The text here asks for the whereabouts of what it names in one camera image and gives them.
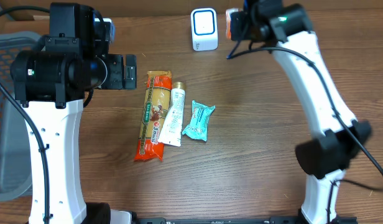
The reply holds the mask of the teal snack packet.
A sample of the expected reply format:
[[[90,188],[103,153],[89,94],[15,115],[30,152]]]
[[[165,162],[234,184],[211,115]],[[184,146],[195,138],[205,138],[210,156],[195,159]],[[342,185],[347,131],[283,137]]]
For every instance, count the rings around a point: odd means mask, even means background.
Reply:
[[[193,100],[191,120],[182,131],[182,134],[194,140],[207,141],[208,123],[215,109],[215,106],[206,106]]]

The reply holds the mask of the orange spaghetti packet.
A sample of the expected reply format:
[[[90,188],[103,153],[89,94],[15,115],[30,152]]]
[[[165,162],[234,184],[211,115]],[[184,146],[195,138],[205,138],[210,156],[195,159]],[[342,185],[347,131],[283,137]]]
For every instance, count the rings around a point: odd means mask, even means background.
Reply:
[[[164,144],[159,142],[162,127],[170,106],[172,73],[148,71],[142,111],[141,129],[135,160],[162,159]]]

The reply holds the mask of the orange flame-print box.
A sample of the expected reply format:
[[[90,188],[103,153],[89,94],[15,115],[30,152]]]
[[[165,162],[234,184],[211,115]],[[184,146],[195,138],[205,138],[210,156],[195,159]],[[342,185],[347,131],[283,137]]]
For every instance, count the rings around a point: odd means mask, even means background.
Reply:
[[[235,12],[239,12],[240,8],[231,8],[227,9],[225,12],[226,15],[226,38],[231,40],[231,15]]]

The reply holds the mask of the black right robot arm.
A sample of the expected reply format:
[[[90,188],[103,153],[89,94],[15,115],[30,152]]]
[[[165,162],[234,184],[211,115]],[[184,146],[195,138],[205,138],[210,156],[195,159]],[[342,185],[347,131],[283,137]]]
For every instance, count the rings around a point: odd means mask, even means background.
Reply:
[[[226,36],[260,43],[287,74],[307,117],[311,139],[295,148],[307,175],[305,199],[295,223],[356,223],[335,210],[339,184],[371,135],[338,93],[324,63],[306,10],[281,1],[246,1],[226,11]]]

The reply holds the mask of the white tube gold cap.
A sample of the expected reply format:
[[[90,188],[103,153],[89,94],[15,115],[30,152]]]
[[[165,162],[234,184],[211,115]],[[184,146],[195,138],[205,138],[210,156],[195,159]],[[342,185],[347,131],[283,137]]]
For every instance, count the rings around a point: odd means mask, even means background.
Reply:
[[[183,112],[185,106],[186,85],[182,82],[175,82],[170,93],[170,107],[159,136],[159,142],[181,146]]]

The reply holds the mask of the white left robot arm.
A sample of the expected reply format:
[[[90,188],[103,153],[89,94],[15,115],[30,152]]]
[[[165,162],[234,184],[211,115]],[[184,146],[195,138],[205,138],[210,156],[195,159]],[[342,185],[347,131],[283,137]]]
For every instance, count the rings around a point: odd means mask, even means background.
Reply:
[[[32,173],[30,223],[124,223],[131,212],[85,202],[79,129],[95,89],[133,90],[136,56],[110,54],[114,25],[92,7],[50,5],[49,33],[11,65],[17,109],[28,130]]]

